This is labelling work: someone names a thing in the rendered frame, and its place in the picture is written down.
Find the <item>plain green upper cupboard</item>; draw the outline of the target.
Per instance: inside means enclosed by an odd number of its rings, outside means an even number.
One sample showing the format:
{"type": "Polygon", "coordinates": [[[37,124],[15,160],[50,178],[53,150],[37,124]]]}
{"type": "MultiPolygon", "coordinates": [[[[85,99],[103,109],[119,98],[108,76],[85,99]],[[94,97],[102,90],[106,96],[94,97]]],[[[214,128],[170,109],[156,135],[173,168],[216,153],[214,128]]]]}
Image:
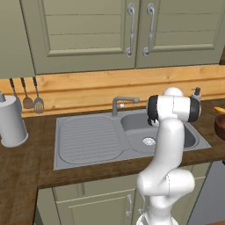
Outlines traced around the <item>plain green upper cupboard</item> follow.
{"type": "Polygon", "coordinates": [[[0,78],[35,75],[19,0],[0,0],[0,78]]]}

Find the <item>green false drawer front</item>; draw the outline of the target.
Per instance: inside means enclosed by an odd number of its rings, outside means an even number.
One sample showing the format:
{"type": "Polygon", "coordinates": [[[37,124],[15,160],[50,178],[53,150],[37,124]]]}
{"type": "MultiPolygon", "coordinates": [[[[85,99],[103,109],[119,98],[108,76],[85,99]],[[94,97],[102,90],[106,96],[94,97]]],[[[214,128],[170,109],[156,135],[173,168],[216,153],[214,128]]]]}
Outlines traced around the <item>green false drawer front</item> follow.
{"type": "Polygon", "coordinates": [[[73,185],[53,187],[57,201],[72,200],[109,192],[124,191],[136,187],[137,175],[107,178],[73,185]]]}

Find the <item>grey sink tap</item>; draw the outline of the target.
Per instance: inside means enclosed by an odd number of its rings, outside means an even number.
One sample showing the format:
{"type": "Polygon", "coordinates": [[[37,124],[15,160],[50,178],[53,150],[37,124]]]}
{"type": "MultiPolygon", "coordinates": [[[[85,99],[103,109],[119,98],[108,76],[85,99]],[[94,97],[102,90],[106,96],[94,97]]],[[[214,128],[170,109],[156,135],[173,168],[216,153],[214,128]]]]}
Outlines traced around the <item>grey sink tap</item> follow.
{"type": "Polygon", "coordinates": [[[117,112],[117,102],[119,100],[122,101],[132,101],[134,104],[137,104],[140,102],[139,98],[135,98],[135,97],[121,97],[121,96],[117,96],[112,100],[112,116],[113,117],[117,117],[118,112],[117,112]]]}

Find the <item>brown wooden bowl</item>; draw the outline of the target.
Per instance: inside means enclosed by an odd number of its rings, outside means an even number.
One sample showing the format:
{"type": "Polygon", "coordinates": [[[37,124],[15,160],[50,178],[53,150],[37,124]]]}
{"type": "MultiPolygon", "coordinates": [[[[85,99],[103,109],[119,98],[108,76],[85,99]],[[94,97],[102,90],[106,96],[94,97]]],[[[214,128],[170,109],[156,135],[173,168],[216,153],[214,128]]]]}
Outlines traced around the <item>brown wooden bowl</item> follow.
{"type": "Polygon", "coordinates": [[[225,141],[225,114],[220,114],[215,118],[214,131],[218,137],[225,141]]]}

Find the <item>dark hanging ladle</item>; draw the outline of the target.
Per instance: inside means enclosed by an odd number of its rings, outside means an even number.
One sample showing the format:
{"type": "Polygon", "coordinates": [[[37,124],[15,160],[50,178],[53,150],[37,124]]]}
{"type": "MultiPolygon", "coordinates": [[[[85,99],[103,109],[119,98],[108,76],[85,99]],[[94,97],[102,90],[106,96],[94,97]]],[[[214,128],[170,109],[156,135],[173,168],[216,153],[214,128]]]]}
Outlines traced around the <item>dark hanging ladle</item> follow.
{"type": "Polygon", "coordinates": [[[17,102],[17,106],[18,106],[18,109],[20,111],[20,113],[22,112],[22,105],[21,105],[21,102],[17,96],[17,93],[16,93],[16,90],[15,90],[15,86],[14,86],[14,83],[13,83],[13,79],[12,78],[9,78],[9,81],[10,81],[10,84],[11,84],[11,88],[13,90],[13,94],[16,98],[16,102],[17,102]]]}

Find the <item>grey dishwasher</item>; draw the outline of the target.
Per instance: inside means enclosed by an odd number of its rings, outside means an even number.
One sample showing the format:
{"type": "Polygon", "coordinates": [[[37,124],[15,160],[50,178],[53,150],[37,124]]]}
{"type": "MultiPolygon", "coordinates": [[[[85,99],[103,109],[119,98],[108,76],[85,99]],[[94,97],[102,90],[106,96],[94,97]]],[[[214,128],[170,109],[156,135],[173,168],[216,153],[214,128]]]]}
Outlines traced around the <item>grey dishwasher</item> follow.
{"type": "Polygon", "coordinates": [[[225,161],[213,162],[187,225],[225,221],[225,161]]]}

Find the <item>white paper towel roll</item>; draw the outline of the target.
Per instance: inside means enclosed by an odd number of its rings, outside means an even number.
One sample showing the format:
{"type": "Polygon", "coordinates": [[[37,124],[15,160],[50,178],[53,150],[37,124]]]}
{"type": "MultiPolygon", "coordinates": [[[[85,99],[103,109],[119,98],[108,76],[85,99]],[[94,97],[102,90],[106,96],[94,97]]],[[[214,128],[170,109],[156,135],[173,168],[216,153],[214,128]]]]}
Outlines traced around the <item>white paper towel roll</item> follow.
{"type": "Polygon", "coordinates": [[[13,95],[0,91],[0,138],[6,148],[15,148],[28,139],[25,122],[21,117],[21,107],[13,95]]]}

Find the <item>green upper cupboard door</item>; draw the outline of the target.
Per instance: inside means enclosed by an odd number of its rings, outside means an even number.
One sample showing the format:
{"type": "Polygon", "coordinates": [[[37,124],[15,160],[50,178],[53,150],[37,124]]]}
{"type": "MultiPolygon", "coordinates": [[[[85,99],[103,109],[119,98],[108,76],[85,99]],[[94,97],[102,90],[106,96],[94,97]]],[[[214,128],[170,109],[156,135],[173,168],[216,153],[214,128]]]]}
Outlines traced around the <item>green upper cupboard door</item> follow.
{"type": "Polygon", "coordinates": [[[217,64],[225,46],[225,0],[142,0],[139,15],[136,67],[155,68],[217,64]],[[155,5],[154,33],[148,45],[155,5]]]}
{"type": "Polygon", "coordinates": [[[135,65],[140,0],[21,0],[37,74],[59,74],[135,65]],[[130,3],[135,6],[130,58],[130,3]]]}

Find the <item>grey soap dispenser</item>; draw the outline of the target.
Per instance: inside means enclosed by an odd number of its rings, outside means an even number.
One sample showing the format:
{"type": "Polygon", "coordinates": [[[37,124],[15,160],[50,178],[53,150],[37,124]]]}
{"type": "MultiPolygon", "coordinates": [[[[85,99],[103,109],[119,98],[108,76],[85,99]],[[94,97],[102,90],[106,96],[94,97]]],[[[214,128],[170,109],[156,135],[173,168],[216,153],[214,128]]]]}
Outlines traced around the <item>grey soap dispenser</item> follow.
{"type": "Polygon", "coordinates": [[[199,102],[201,101],[200,87],[196,87],[193,89],[193,94],[191,95],[191,98],[199,102]]]}

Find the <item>grey slotted hanging spatula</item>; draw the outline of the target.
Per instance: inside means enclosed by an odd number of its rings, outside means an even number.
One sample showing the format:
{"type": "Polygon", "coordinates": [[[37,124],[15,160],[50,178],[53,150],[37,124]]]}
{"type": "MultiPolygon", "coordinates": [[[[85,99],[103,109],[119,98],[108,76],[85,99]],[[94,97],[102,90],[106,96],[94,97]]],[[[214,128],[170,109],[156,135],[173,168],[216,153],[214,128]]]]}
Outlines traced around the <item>grey slotted hanging spatula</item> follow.
{"type": "Polygon", "coordinates": [[[33,84],[34,84],[36,95],[37,95],[36,99],[33,102],[33,109],[35,113],[41,114],[41,113],[44,113],[44,101],[39,96],[38,85],[37,85],[35,76],[33,77],[33,84]]]}

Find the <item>brown hanging spoon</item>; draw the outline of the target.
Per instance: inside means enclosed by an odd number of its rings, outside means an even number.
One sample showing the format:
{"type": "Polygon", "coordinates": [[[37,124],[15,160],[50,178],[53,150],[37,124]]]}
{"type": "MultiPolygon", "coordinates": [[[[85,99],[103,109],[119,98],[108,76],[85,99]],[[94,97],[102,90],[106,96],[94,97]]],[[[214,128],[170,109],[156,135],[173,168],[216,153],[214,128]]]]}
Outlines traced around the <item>brown hanging spoon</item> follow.
{"type": "Polygon", "coordinates": [[[25,87],[25,79],[23,77],[20,78],[22,86],[24,88],[25,92],[25,98],[23,99],[23,107],[25,109],[32,109],[33,108],[33,100],[28,97],[27,92],[26,92],[26,87],[25,87]]]}

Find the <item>grey steel sink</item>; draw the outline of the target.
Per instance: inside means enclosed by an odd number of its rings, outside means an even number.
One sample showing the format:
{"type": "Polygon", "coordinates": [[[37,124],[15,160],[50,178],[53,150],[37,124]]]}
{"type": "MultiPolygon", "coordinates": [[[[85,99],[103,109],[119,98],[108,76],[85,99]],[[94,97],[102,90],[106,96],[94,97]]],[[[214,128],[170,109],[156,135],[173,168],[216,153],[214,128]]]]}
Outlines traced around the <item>grey steel sink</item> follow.
{"type": "MultiPolygon", "coordinates": [[[[184,151],[211,145],[188,122],[184,151]]],[[[61,117],[56,120],[54,169],[62,170],[153,156],[158,128],[148,123],[144,109],[61,117]]]]}

